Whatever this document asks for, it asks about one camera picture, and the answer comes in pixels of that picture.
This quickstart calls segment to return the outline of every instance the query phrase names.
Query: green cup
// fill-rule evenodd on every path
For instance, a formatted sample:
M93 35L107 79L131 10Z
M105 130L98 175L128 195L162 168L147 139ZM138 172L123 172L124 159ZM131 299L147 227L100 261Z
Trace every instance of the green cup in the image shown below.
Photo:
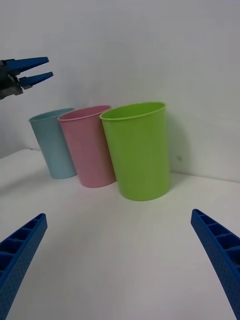
M145 201L170 187L165 104L146 102L100 115L121 194Z

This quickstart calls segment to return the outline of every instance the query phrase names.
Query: light blue cup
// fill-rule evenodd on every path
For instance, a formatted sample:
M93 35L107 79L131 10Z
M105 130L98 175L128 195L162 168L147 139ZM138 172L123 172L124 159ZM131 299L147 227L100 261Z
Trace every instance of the light blue cup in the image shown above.
M76 170L70 156L58 117L75 110L66 108L42 113L30 118L32 129L50 171L55 179L75 176Z

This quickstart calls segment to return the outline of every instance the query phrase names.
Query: pink cup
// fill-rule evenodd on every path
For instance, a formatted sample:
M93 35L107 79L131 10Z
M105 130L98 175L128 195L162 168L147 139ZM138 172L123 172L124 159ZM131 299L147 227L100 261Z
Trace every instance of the pink cup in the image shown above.
M99 115L111 109L97 105L58 117L81 184L98 188L116 181Z

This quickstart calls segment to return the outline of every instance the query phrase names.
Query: table surface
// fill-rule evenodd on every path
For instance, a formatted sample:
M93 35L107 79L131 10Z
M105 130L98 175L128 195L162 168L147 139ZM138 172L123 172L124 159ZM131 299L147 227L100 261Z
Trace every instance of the table surface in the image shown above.
M7 320L234 320L191 224L198 208L240 235L240 184L172 174L161 198L52 179L40 151L0 160L0 241L46 213L48 229Z

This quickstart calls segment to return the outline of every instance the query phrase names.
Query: plastic cup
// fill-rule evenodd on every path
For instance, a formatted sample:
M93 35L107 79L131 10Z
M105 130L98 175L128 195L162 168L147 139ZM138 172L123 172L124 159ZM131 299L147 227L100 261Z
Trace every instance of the plastic cup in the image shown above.
M98 105L58 118L81 184L89 188L116 181L104 128L99 115L111 109Z
M136 201L164 195L170 186L165 104L130 104L100 118L121 194Z
M30 118L33 132L40 146L50 174L55 179L75 176L76 170L64 138L58 117L73 108L42 113Z

